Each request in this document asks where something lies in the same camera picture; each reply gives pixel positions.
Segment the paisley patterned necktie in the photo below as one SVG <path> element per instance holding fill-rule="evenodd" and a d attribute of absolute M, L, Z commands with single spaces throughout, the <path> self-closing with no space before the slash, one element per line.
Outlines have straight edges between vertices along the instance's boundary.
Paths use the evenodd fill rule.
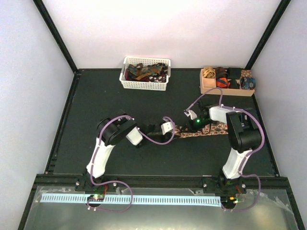
<path fill-rule="evenodd" d="M 228 127 L 225 123 L 208 124 L 204 128 L 192 131 L 190 127 L 176 126 L 174 138 L 194 138 L 205 136 L 227 135 Z"/>

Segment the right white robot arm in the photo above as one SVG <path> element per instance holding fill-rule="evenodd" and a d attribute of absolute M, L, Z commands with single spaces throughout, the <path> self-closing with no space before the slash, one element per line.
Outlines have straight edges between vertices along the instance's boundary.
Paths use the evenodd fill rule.
<path fill-rule="evenodd" d="M 236 108 L 223 104 L 209 106 L 197 115 L 188 107 L 184 114 L 193 125 L 204 121 L 216 121 L 227 125 L 231 150 L 222 168 L 224 178 L 219 179 L 218 187 L 223 193 L 230 193 L 236 186 L 234 179 L 242 176 L 242 171 L 250 156 L 264 145 L 264 131 L 253 108 Z"/>

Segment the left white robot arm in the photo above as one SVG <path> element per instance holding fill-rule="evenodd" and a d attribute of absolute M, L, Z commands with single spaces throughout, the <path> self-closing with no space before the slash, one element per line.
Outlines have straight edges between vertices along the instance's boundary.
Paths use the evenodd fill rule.
<path fill-rule="evenodd" d="M 123 139 L 127 139 L 134 146 L 140 145 L 144 139 L 157 145 L 169 144 L 175 137 L 176 126 L 168 116 L 164 116 L 163 121 L 160 125 L 160 136 L 165 137 L 167 133 L 171 134 L 165 142 L 158 142 L 143 133 L 137 127 L 135 119 L 127 114 L 102 120 L 97 127 L 98 134 L 91 160 L 86 166 L 86 170 L 90 174 L 86 180 L 87 187 L 92 191 L 98 191 L 102 188 L 103 179 L 101 176 L 105 174 L 108 159 L 113 148 Z"/>

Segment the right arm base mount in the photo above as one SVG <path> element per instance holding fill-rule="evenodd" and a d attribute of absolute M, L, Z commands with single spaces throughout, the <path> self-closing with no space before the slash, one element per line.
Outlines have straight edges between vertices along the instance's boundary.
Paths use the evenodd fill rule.
<path fill-rule="evenodd" d="M 202 179 L 203 192 L 206 194 L 215 194 L 217 196 L 232 196 L 235 194 L 246 194 L 246 188 L 242 185 L 244 181 L 241 177 L 237 179 L 225 179 L 223 177 L 204 177 Z"/>

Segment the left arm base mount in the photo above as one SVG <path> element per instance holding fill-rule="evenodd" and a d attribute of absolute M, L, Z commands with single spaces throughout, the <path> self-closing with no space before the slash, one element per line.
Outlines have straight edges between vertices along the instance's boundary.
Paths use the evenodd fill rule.
<path fill-rule="evenodd" d="M 118 183 L 112 182 L 111 184 L 106 184 L 102 186 L 94 185 L 90 178 L 80 177 L 75 183 L 75 191 L 85 192 L 85 193 L 96 193 L 102 194 L 103 192 L 114 192 L 118 187 Z"/>

